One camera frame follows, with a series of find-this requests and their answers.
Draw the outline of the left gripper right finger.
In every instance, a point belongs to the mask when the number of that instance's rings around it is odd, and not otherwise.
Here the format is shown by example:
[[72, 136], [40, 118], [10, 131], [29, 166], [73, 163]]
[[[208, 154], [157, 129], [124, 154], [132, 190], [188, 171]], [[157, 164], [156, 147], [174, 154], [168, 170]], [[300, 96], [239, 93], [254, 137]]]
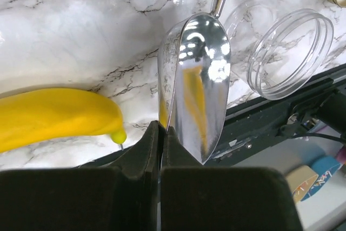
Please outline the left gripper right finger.
[[263, 167], [206, 167], [170, 128], [163, 141], [162, 230], [302, 230], [284, 176]]

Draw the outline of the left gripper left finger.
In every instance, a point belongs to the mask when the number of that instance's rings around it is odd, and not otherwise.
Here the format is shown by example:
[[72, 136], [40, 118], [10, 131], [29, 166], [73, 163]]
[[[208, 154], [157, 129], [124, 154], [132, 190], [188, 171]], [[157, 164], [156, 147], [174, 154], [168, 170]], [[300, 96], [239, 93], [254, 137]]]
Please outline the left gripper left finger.
[[1, 172], [1, 230], [155, 230], [156, 121], [103, 167]]

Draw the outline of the shiny metal scoop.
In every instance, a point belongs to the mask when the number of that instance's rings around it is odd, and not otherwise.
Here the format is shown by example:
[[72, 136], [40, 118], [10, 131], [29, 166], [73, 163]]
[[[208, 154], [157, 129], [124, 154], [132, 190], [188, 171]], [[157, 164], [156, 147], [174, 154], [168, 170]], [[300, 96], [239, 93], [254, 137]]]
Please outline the shiny metal scoop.
[[223, 130], [230, 84], [231, 47], [219, 21], [226, 0], [212, 0], [174, 25], [158, 49], [159, 122], [201, 164]]

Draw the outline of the yellow banana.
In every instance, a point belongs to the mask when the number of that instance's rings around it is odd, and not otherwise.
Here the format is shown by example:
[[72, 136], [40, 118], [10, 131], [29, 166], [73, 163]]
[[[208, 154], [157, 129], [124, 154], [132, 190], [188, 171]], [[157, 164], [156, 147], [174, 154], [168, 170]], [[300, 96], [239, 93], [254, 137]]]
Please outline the yellow banana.
[[34, 90], [1, 99], [1, 151], [70, 136], [109, 135], [127, 139], [119, 106], [97, 93], [71, 89]]

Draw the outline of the clear plastic jar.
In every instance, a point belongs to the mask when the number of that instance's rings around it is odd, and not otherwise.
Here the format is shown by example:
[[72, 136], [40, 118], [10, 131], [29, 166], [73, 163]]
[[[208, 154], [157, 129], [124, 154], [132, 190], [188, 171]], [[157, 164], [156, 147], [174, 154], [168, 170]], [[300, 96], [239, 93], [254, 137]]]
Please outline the clear plastic jar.
[[306, 84], [334, 39], [332, 21], [282, 0], [245, 0], [225, 21], [231, 72], [267, 100], [279, 100]]

